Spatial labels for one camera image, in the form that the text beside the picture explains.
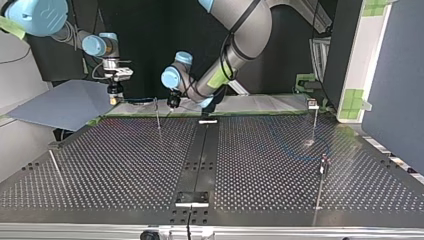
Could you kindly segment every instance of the black cable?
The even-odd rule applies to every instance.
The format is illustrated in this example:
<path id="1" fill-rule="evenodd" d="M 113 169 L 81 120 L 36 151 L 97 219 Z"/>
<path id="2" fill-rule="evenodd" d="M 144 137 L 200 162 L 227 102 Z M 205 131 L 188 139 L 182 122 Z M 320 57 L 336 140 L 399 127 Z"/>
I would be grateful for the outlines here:
<path id="1" fill-rule="evenodd" d="M 314 51 L 314 47 L 313 47 L 313 44 L 314 44 L 313 41 L 315 39 L 315 22 L 316 22 L 316 19 L 317 19 L 319 6 L 320 6 L 319 0 L 317 0 L 317 5 L 315 6 L 315 11 L 314 11 L 314 18 L 312 20 L 312 62 L 314 63 L 316 71 L 317 71 L 317 75 L 316 75 L 317 79 L 316 80 L 318 80 L 318 82 L 321 84 L 321 88 L 322 88 L 322 91 L 324 92 L 325 97 L 328 99 L 330 104 L 333 105 L 333 108 L 336 110 L 336 112 L 338 112 L 336 105 L 328 97 L 327 91 L 325 91 L 325 88 L 324 88 L 324 84 L 322 83 L 322 80 L 318 76 L 318 65 L 317 65 L 317 62 L 315 61 L 315 51 Z"/>
<path id="2" fill-rule="evenodd" d="M 73 11 L 73 17 L 74 17 L 75 25 L 76 26 L 79 26 L 78 25 L 78 16 L 77 16 L 77 11 L 75 9 L 74 0 L 71 0 L 71 7 L 72 7 L 72 11 Z M 97 1 L 96 14 L 95 14 L 94 25 L 93 25 L 93 31 L 91 32 L 94 35 L 96 34 L 96 28 L 97 28 L 97 23 L 98 23 L 98 18 L 99 18 L 99 11 L 100 11 L 100 6 L 99 6 L 99 2 Z M 89 63 L 88 59 L 87 59 L 87 55 L 88 54 L 86 54 L 84 51 L 82 51 L 82 52 L 83 52 L 82 54 L 83 54 L 83 58 L 85 60 L 86 65 L 90 66 L 92 68 L 92 71 L 93 71 L 96 66 L 91 65 Z M 91 58 L 91 60 L 93 62 L 96 63 L 96 65 L 100 64 L 100 62 L 98 62 L 95 57 L 93 57 L 91 55 L 88 55 L 88 56 Z M 88 74 L 85 75 L 84 79 L 87 79 L 91 75 L 92 74 L 89 72 Z"/>
<path id="3" fill-rule="evenodd" d="M 12 124 L 12 123 L 14 123 L 14 122 L 16 122 L 16 121 L 18 121 L 18 120 L 17 120 L 17 119 L 15 119 L 15 120 L 12 120 L 12 121 L 10 121 L 10 122 L 8 122 L 8 123 L 5 123 L 5 124 L 3 124 L 3 125 L 0 125 L 0 128 L 5 127 L 5 126 L 7 126 L 7 125 L 9 125 L 9 124 Z"/>
<path id="4" fill-rule="evenodd" d="M 233 81 L 233 80 L 236 79 L 236 74 L 234 73 L 233 67 L 231 66 L 230 60 L 228 59 L 228 53 L 227 53 L 227 48 L 230 46 L 230 44 L 228 44 L 228 42 L 233 37 L 234 37 L 233 33 L 231 33 L 231 32 L 228 33 L 228 35 L 225 37 L 224 42 L 222 43 L 221 52 L 220 52 L 220 55 L 219 55 L 221 70 L 224 73 L 225 77 L 229 81 Z M 225 66 L 224 66 L 224 61 L 225 61 L 225 64 L 227 64 L 227 66 L 230 70 L 230 76 L 228 76 L 228 74 L 227 74 L 227 70 L 225 69 Z"/>
<path id="5" fill-rule="evenodd" d="M 31 52 L 31 47 L 28 47 L 28 51 L 25 53 L 25 55 L 24 55 L 24 56 L 22 56 L 22 57 L 20 57 L 20 58 L 17 58 L 17 59 L 14 59 L 14 60 L 5 61 L 5 62 L 0 62 L 0 64 L 7 64 L 7 63 L 13 63 L 13 62 L 20 61 L 20 60 L 22 60 L 22 59 L 26 58 L 26 57 L 29 55 L 29 53 L 30 53 L 30 52 Z"/>
<path id="6" fill-rule="evenodd" d="M 187 221 L 187 239 L 188 240 L 191 240 L 191 231 L 190 231 L 191 210 L 192 209 L 190 209 L 190 214 L 188 215 L 188 221 Z"/>

